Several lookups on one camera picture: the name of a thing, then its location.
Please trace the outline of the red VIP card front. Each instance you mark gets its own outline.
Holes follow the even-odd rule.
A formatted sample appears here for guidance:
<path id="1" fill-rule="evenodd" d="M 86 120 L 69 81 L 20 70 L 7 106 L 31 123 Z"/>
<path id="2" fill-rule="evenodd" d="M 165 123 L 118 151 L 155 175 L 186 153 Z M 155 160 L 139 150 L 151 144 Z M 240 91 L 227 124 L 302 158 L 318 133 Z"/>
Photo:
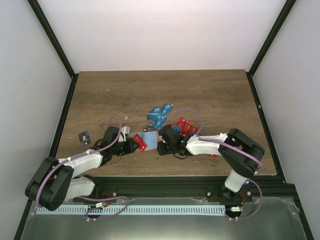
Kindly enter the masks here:
<path id="1" fill-rule="evenodd" d="M 138 149 L 139 149 L 141 152 L 143 152 L 143 151 L 146 150 L 146 148 L 147 148 L 148 145 L 144 142 L 144 140 L 140 137 L 139 134 L 135 134 L 134 137 L 133 137 L 133 140 L 134 140 L 136 143 L 139 144 Z"/>

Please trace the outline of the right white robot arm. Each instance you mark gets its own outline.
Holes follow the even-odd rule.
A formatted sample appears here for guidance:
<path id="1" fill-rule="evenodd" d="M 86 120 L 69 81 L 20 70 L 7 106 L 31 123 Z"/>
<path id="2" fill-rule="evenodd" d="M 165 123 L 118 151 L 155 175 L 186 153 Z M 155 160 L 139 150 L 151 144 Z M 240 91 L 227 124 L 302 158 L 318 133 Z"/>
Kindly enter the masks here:
<path id="1" fill-rule="evenodd" d="M 231 167 L 220 194 L 229 202 L 240 196 L 240 190 L 247 180 L 263 168 L 264 148 L 237 128 L 219 135 L 200 136 L 195 133 L 181 135 L 170 125 L 158 131 L 162 139 L 157 143 L 159 155 L 190 157 L 217 155 Z"/>

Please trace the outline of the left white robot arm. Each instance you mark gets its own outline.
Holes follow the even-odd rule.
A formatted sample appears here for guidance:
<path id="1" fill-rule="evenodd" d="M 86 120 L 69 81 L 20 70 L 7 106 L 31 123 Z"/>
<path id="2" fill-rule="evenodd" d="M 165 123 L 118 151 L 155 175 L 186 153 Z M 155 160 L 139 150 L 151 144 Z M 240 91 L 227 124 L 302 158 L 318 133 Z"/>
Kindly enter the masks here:
<path id="1" fill-rule="evenodd" d="M 67 158 L 46 157 L 31 178 L 24 194 L 37 207 L 56 210 L 62 203 L 79 198 L 97 202 L 102 196 L 100 181 L 85 172 L 100 168 L 112 160 L 134 153 L 140 144 L 122 128 L 110 126 L 103 138 L 85 152 Z"/>

